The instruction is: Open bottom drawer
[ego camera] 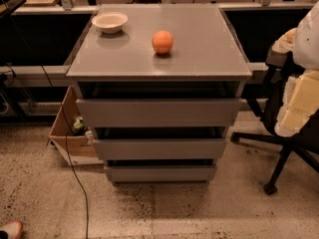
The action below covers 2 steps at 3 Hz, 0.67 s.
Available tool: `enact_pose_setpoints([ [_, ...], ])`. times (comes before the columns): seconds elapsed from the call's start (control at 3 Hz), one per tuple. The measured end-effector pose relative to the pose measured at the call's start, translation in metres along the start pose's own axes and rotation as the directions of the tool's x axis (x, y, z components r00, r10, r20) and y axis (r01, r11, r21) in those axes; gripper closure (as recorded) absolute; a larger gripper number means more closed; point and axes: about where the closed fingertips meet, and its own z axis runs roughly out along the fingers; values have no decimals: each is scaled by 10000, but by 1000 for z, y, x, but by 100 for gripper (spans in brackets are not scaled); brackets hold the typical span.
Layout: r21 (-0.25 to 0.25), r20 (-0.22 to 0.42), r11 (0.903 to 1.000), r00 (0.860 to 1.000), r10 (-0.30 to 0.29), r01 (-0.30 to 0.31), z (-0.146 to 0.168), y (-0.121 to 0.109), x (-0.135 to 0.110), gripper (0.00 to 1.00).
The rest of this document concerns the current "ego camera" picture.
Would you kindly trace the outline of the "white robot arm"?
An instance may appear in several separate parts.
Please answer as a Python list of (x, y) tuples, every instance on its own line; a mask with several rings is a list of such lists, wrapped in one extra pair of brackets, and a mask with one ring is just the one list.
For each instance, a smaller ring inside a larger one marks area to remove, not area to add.
[(299, 77), (289, 77), (284, 88), (275, 132), (284, 137), (298, 133), (319, 110), (319, 2), (296, 28), (282, 35), (274, 52), (292, 53), (293, 62), (304, 69)]

